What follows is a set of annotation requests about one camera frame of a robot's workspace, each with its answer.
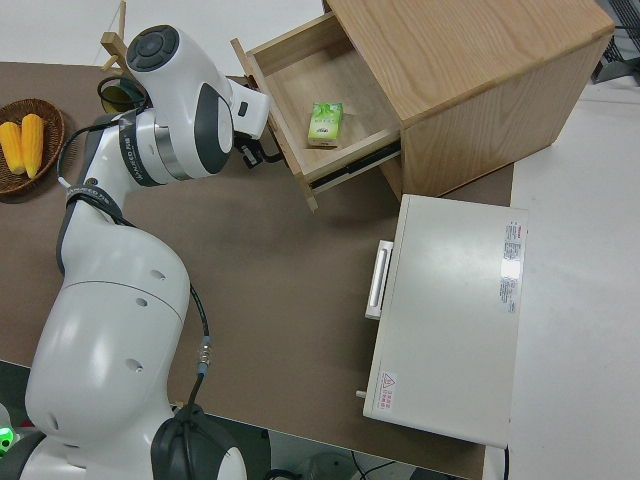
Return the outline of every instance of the cable connector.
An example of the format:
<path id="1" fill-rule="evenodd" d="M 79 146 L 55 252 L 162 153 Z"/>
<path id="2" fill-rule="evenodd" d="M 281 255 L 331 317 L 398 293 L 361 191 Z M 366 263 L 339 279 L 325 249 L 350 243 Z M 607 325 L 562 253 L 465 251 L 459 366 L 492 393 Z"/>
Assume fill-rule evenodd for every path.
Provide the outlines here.
<path id="1" fill-rule="evenodd" d="M 198 349 L 198 375 L 206 375 L 211 365 L 211 337 L 202 337 Z"/>

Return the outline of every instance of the small green box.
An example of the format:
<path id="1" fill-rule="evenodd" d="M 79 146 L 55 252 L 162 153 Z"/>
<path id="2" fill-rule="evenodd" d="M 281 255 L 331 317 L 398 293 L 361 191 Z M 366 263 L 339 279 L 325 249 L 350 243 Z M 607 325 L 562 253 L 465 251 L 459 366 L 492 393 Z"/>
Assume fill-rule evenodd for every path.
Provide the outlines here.
<path id="1" fill-rule="evenodd" d="M 314 103 L 309 124 L 309 144 L 319 147 L 337 146 L 341 124 L 341 103 Z"/>

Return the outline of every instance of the yellow corn cob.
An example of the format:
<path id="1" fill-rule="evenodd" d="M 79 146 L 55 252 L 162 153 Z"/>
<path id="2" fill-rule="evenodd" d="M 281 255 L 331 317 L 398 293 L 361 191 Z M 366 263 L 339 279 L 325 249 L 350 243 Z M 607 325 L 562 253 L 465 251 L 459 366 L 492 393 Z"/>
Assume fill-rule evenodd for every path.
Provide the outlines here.
<path id="1" fill-rule="evenodd" d="M 42 165 L 44 123 L 35 113 L 22 119 L 22 161 L 29 178 L 34 178 Z"/>
<path id="2" fill-rule="evenodd" d="M 13 122 L 4 122 L 0 125 L 0 144 L 2 144 L 4 159 L 11 173 L 16 175 L 24 173 L 20 127 Z"/>

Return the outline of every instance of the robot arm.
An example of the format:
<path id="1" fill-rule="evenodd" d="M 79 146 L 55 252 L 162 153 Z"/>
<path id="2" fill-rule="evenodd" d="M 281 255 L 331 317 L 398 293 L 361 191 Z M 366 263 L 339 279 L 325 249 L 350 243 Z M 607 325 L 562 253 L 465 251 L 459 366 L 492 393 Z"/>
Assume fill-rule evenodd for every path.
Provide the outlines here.
<path id="1" fill-rule="evenodd" d="M 89 192 L 104 210 L 119 213 L 132 191 L 218 173 L 234 131 L 260 136 L 268 98 L 229 82 L 183 32 L 166 25 L 145 30 L 127 62 L 154 108 L 123 114 L 117 126 L 88 138 L 72 196 Z M 188 424 L 211 429 L 190 445 L 188 461 L 190 427 L 173 422 L 166 381 L 189 298 L 180 258 L 86 202 L 70 204 L 58 250 L 64 282 L 26 396 L 29 417 L 46 438 L 13 477 L 0 463 L 0 476 L 246 478 L 231 440 L 218 432 L 220 443 L 208 443 L 215 427 L 201 411 Z"/>

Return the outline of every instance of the warning label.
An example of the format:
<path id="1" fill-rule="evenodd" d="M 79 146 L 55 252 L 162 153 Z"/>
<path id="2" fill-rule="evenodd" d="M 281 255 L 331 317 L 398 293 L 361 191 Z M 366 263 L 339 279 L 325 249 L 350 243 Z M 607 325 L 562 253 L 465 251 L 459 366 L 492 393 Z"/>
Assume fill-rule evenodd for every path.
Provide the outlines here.
<path id="1" fill-rule="evenodd" d="M 393 392 L 398 382 L 398 376 L 391 372 L 381 372 L 378 381 L 378 410 L 391 411 L 393 407 Z"/>

